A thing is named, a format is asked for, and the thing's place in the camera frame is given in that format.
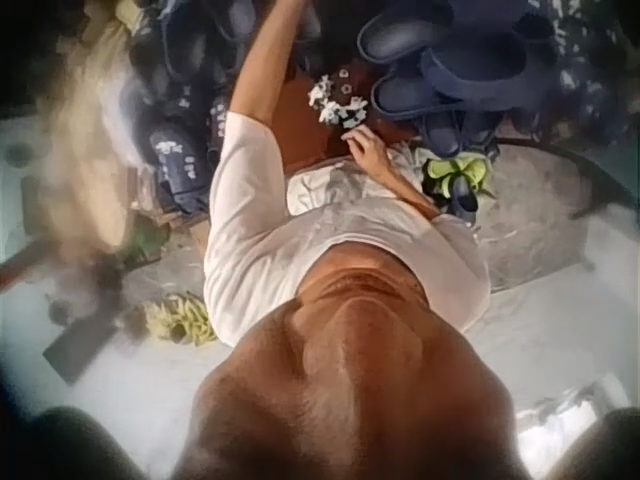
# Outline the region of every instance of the hand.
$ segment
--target hand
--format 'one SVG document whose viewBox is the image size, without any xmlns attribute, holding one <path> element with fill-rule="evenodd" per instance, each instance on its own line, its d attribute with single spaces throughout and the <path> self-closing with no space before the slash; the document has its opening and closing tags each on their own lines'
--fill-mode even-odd
<svg viewBox="0 0 640 480">
<path fill-rule="evenodd" d="M 349 145 L 356 163 L 374 180 L 384 178 L 392 170 L 387 146 L 366 125 L 345 133 L 342 139 Z"/>
</svg>

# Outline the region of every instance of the fabric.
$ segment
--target fabric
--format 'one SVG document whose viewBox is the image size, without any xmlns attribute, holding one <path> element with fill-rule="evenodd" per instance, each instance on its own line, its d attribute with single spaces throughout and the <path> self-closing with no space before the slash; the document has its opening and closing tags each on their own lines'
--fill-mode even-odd
<svg viewBox="0 0 640 480">
<path fill-rule="evenodd" d="M 292 215 L 286 188 L 272 132 L 230 112 L 211 187 L 204 265 L 205 303 L 224 343 L 235 346 L 262 317 L 293 299 L 313 264 L 343 242 L 395 255 L 445 321 L 468 324 L 486 310 L 487 267 L 462 221 L 442 215 L 428 222 L 398 199 L 366 195 Z"/>
<path fill-rule="evenodd" d="M 390 148 L 388 154 L 396 170 L 421 190 L 426 156 L 412 155 L 405 143 Z M 351 156 L 327 160 L 292 176 L 287 184 L 287 207 L 293 216 L 328 204 L 371 197 L 393 199 L 395 195 L 371 179 Z"/>
</svg>

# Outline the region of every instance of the sleeve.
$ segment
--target sleeve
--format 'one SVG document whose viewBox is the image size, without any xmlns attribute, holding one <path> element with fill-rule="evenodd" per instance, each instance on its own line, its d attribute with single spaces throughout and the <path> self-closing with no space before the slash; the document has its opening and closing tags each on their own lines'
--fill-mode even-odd
<svg viewBox="0 0 640 480">
<path fill-rule="evenodd" d="M 287 221 L 282 157 L 269 128 L 228 113 L 209 208 L 205 274 L 216 257 L 242 250 Z"/>
</svg>

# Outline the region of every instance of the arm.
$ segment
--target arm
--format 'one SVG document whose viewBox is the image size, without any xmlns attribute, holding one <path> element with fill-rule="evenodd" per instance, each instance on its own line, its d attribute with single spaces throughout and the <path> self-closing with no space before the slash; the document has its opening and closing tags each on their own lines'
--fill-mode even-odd
<svg viewBox="0 0 640 480">
<path fill-rule="evenodd" d="M 374 178 L 374 180 L 391 191 L 400 200 L 413 206 L 427 220 L 431 221 L 440 215 L 440 210 L 431 202 L 429 197 L 416 190 L 397 170 L 389 168 L 380 178 Z"/>
<path fill-rule="evenodd" d="M 431 221 L 440 215 L 440 210 L 393 168 L 387 149 L 380 137 L 365 125 L 361 125 L 342 138 L 349 144 L 354 160 L 369 176 L 380 185 L 391 191 L 400 200 L 418 210 Z"/>
<path fill-rule="evenodd" d="M 275 0 L 240 71 L 229 110 L 270 127 L 306 0 Z"/>
</svg>

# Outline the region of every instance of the yellow object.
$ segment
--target yellow object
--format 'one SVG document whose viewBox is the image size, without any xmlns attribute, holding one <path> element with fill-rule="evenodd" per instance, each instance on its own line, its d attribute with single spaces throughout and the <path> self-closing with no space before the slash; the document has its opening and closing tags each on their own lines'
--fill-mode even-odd
<svg viewBox="0 0 640 480">
<path fill-rule="evenodd" d="M 204 302 L 189 292 L 170 294 L 159 302 L 146 302 L 142 308 L 149 333 L 160 340 L 176 341 L 172 332 L 179 326 L 185 336 L 178 343 L 199 347 L 218 338 L 209 323 Z"/>
</svg>

